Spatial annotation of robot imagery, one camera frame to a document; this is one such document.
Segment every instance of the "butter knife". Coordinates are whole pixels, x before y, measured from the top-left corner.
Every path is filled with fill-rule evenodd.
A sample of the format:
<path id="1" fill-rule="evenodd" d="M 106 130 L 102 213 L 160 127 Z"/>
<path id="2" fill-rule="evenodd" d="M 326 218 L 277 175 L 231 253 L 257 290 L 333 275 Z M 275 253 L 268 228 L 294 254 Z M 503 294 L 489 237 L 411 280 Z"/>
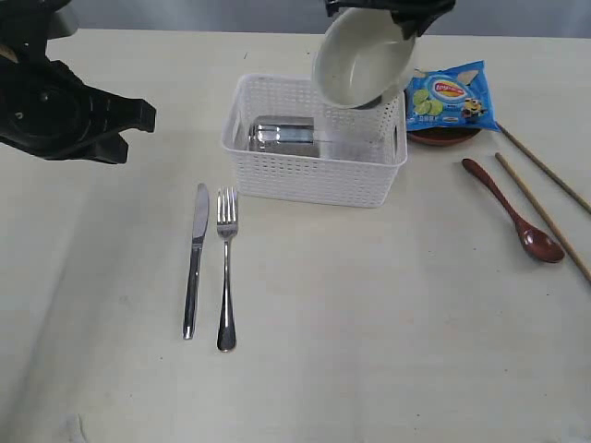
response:
<path id="1" fill-rule="evenodd" d="M 191 261 L 189 265 L 187 300 L 185 301 L 185 321 L 183 323 L 183 338 L 192 340 L 195 333 L 195 317 L 197 313 L 197 288 L 199 286 L 199 266 L 201 263 L 201 251 L 207 220 L 210 218 L 210 195 L 204 184 L 197 188 L 197 201 L 195 203 L 195 219 L 193 221 L 193 239 L 191 241 Z"/>

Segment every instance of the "white table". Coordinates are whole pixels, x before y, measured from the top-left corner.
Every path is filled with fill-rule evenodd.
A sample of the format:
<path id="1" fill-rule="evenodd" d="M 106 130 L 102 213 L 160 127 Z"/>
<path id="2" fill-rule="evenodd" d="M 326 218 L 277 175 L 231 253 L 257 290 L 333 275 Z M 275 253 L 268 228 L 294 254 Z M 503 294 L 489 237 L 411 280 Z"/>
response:
<path id="1" fill-rule="evenodd" d="M 411 145 L 377 210 L 243 197 L 230 354 L 215 347 L 223 247 L 212 213 L 198 337 L 181 340 L 196 186 L 232 183 L 218 138 L 236 81 L 305 75 L 319 41 L 82 30 L 50 44 L 87 83 L 149 100 L 157 132 L 125 134 L 125 166 L 2 148 L 3 441 L 66 441 L 69 413 L 90 443 L 591 433 L 588 283 L 570 259 L 528 257 L 459 161 L 478 160 L 546 229 L 492 158 L 502 151 L 591 260 L 589 217 L 499 134 Z M 485 59 L 500 120 L 591 198 L 591 42 L 426 37 L 420 51 L 426 69 Z"/>

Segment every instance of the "lay's chip bag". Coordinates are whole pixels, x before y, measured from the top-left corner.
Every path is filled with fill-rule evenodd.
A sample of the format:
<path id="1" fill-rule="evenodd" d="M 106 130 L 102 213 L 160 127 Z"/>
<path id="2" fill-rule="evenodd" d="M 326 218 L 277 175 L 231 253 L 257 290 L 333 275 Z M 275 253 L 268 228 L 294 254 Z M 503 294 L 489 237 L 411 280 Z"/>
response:
<path id="1" fill-rule="evenodd" d="M 499 131 L 482 61 L 443 71 L 416 71 L 406 99 L 408 131 L 435 126 Z"/>

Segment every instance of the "chopstick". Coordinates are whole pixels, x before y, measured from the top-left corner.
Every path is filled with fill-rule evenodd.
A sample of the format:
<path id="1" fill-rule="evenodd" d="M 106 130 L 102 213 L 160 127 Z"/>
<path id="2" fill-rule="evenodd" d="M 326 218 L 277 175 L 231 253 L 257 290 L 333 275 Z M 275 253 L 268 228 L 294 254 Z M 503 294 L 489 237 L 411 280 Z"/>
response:
<path id="1" fill-rule="evenodd" d="M 584 198 L 579 196 L 570 186 L 568 186 L 564 180 L 558 177 L 544 162 L 542 162 L 538 157 L 534 155 L 534 153 L 525 147 L 525 145 L 519 141 L 513 134 L 511 134 L 507 129 L 505 129 L 499 122 L 497 122 L 497 126 L 501 129 L 502 133 L 513 142 L 513 145 L 517 147 L 523 154 L 525 154 L 529 159 L 537 165 L 539 169 L 544 171 L 548 177 L 550 177 L 558 186 L 564 189 L 569 196 L 571 196 L 584 210 L 586 210 L 589 214 L 591 214 L 591 205 L 586 202 Z"/>
<path id="2" fill-rule="evenodd" d="M 569 241 L 564 237 L 561 230 L 558 228 L 556 223 L 550 218 L 546 210 L 539 204 L 537 199 L 534 197 L 532 192 L 529 188 L 525 185 L 519 175 L 515 172 L 515 170 L 509 165 L 509 163 L 505 160 L 505 158 L 500 154 L 496 153 L 495 158 L 499 161 L 503 168 L 509 173 L 511 178 L 515 181 L 515 183 L 519 186 L 519 188 L 523 191 L 527 199 L 531 202 L 531 204 L 536 208 L 537 213 L 544 219 L 544 222 L 549 226 L 550 230 L 556 235 L 556 238 L 561 242 L 562 247 L 568 252 L 569 256 L 573 259 L 576 266 L 583 272 L 587 280 L 591 283 L 591 271 L 583 262 L 583 260 L 579 257 L 579 255 L 574 250 L 573 246 L 569 243 Z"/>

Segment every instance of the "white bowl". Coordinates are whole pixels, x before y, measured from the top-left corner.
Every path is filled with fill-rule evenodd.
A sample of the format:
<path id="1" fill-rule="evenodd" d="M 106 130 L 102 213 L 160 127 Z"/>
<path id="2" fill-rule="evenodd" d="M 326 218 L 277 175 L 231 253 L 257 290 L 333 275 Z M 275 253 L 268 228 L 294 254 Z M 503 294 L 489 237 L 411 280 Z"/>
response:
<path id="1" fill-rule="evenodd" d="M 390 102 L 412 79 L 415 42 L 403 39 L 389 11 L 348 9 L 324 36 L 312 82 L 336 108 Z"/>

